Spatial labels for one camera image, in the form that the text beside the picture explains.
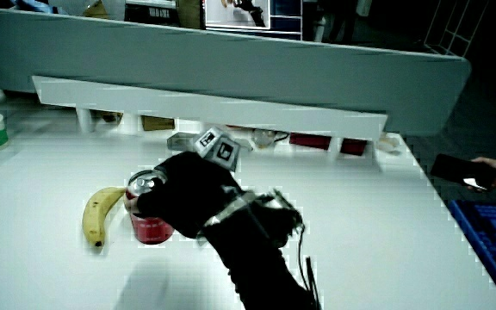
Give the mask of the person's right hand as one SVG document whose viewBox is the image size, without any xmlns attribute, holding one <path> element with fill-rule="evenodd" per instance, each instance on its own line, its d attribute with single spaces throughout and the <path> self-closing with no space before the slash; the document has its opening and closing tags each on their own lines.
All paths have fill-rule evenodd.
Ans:
<svg viewBox="0 0 496 310">
<path fill-rule="evenodd" d="M 219 128 L 209 128 L 195 139 L 191 151 L 154 167 L 164 180 L 139 196 L 136 209 L 195 238 L 211 217 L 244 193 L 232 176 L 238 156 L 238 143 Z"/>
</svg>

